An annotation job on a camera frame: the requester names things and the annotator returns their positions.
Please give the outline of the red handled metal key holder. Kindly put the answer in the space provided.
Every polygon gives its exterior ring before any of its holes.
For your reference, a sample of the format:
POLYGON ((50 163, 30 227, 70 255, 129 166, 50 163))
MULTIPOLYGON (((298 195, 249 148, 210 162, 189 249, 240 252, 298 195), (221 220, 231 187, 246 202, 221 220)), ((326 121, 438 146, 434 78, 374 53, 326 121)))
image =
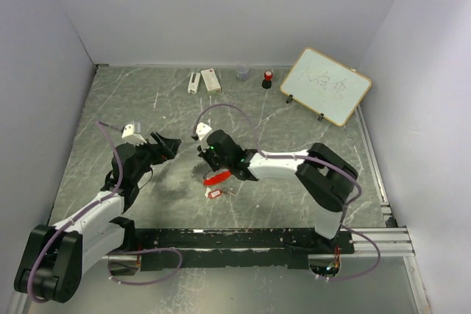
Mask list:
POLYGON ((191 171, 192 178, 197 182, 200 182, 206 187, 218 185, 227 179, 229 179, 232 174, 226 168, 222 170, 214 171, 207 163, 199 163, 193 167, 191 171))

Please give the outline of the red usb stick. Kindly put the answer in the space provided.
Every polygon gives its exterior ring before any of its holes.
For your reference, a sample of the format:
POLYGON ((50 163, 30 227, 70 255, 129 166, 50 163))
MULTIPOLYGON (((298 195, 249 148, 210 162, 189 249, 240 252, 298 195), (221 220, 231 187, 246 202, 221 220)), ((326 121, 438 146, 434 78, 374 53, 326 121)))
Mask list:
POLYGON ((206 194, 205 194, 207 199, 217 199, 218 197, 223 196, 223 195, 236 196, 230 190, 225 190, 225 189, 220 189, 220 188, 214 189, 214 190, 207 189, 206 194))

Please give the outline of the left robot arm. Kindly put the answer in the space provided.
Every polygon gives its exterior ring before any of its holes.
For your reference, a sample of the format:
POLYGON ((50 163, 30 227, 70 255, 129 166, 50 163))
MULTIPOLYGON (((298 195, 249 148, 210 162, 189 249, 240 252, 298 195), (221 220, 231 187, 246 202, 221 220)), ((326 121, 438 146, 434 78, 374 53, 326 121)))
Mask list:
POLYGON ((151 132, 113 146, 105 183, 84 207, 53 225, 40 224, 29 234, 14 280, 14 289, 39 302, 67 302, 82 276, 103 256, 137 249, 135 222, 123 214, 131 208, 141 178, 153 166, 176 157, 181 140, 151 132))

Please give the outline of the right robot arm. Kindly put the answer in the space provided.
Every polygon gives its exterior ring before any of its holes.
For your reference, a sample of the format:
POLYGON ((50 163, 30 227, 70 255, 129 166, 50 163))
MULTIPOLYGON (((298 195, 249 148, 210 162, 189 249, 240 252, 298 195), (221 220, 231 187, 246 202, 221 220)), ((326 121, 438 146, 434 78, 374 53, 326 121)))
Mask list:
POLYGON ((361 195, 356 170, 322 143, 295 152, 241 148, 226 132, 200 123, 193 139, 212 171, 226 170, 241 181, 295 179, 315 202, 313 247, 326 254, 336 247, 348 205, 361 195))

